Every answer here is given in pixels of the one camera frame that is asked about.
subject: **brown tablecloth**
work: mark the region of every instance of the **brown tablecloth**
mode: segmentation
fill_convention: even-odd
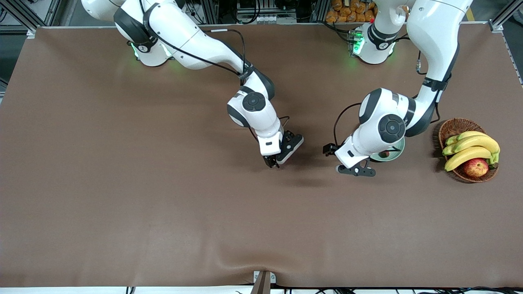
[[[502,147],[492,181],[462,184],[433,156],[434,126],[374,178],[321,153],[345,106],[418,92],[410,42],[372,66],[323,26],[236,28],[305,136],[281,169],[227,115],[234,75],[146,67],[115,29],[26,41],[0,107],[0,286],[243,284],[259,269],[300,287],[523,286],[523,91],[500,34],[462,25],[441,99],[443,120]],[[348,111],[340,140],[356,124]]]

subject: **bag of bread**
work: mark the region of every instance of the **bag of bread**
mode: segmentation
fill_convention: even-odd
[[[357,22],[365,22],[365,15],[363,15],[363,13],[357,13],[356,14],[356,21]]]
[[[356,21],[356,12],[351,12],[349,16],[347,16],[347,22],[355,22]]]
[[[355,11],[356,13],[363,13],[367,4],[365,2],[360,2],[359,0],[350,1],[350,10]]]
[[[356,8],[356,13],[363,13],[365,12],[365,7],[366,7],[367,4],[361,2],[360,3],[360,6],[358,8]]]
[[[374,14],[372,13],[372,10],[367,10],[365,12],[365,21],[371,21],[374,19]]]
[[[360,5],[359,0],[350,0],[350,10],[354,11]]]
[[[343,7],[342,0],[332,0],[331,1],[332,9],[339,11]]]
[[[407,20],[409,15],[408,6],[403,5],[401,8],[403,9],[403,11],[405,11],[405,20]]]
[[[339,15],[340,15],[340,16],[345,16],[345,17],[347,17],[347,16],[350,15],[351,12],[352,12],[352,11],[350,11],[350,7],[343,7],[343,8],[339,11]]]
[[[326,22],[336,22],[337,19],[338,19],[338,13],[335,11],[332,11],[332,10],[327,12],[327,16],[325,16]]]

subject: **banana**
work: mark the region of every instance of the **banana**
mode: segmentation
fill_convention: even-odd
[[[477,131],[466,131],[466,132],[463,132],[459,135],[455,135],[455,136],[452,136],[450,138],[448,138],[446,141],[445,141],[445,145],[446,146],[449,146],[449,145],[452,145],[452,144],[456,144],[459,140],[461,139],[465,139],[466,137],[470,137],[470,136],[474,136],[474,135],[483,135],[483,136],[487,136],[487,134],[485,133],[482,133],[482,132],[477,132]]]
[[[456,144],[448,145],[447,147],[445,147],[445,148],[443,149],[442,154],[443,154],[444,156],[447,156],[447,155],[450,155],[450,154],[454,154],[455,152],[453,152],[452,150],[454,149],[455,146],[456,146]]]
[[[454,156],[452,156],[449,161],[447,161],[445,164],[445,171],[449,172],[460,166],[462,163],[474,158],[492,159],[492,155],[490,151],[484,147],[474,146],[467,148],[454,154]]]
[[[491,137],[483,135],[473,135],[463,140],[459,140],[458,143],[454,144],[452,153],[458,153],[472,146],[485,147],[492,154],[499,153],[498,143]]]
[[[461,134],[458,135],[458,141],[461,140],[461,139],[465,139],[466,137],[470,137],[470,136],[474,136],[474,135],[482,135],[482,136],[487,136],[487,134],[485,133],[482,133],[482,132],[478,132],[478,131],[466,131],[466,132],[463,132]]]

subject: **bowl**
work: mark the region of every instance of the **bowl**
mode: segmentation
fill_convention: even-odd
[[[403,150],[405,150],[405,137],[401,138],[401,140],[398,143],[396,143],[393,147],[396,147],[397,149],[399,149],[399,151],[394,150],[394,148],[387,149],[386,151],[389,151],[388,157],[382,158],[379,155],[380,153],[374,153],[373,155],[371,155],[369,157],[370,157],[370,159],[372,159],[374,161],[380,161],[380,162],[392,161],[392,160],[400,157],[400,155],[403,153]]]
[[[459,135],[466,131],[478,131],[486,134],[485,130],[482,127],[480,127],[479,124],[473,122],[472,120],[466,118],[449,119],[446,122],[444,122],[439,128],[438,139],[441,149],[443,150],[445,148],[445,142],[448,138],[455,135]],[[449,158],[450,156],[445,156],[446,161],[448,161]],[[458,176],[461,180],[465,182],[482,183],[491,180],[497,174],[498,169],[499,167],[489,168],[488,172],[481,177],[471,177],[467,175],[463,170],[463,165],[458,166],[452,171],[456,176]]]

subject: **green led light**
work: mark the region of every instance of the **green led light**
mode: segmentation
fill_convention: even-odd
[[[361,53],[361,48],[363,47],[363,44],[365,44],[365,39],[363,37],[360,38],[360,41],[356,42],[354,44],[354,50],[353,50],[353,53],[354,54],[359,54]]]
[[[131,47],[132,47],[132,50],[134,51],[134,56],[136,56],[136,58],[139,58],[138,57],[138,52],[137,52],[136,47],[134,46],[133,43],[131,43]]]

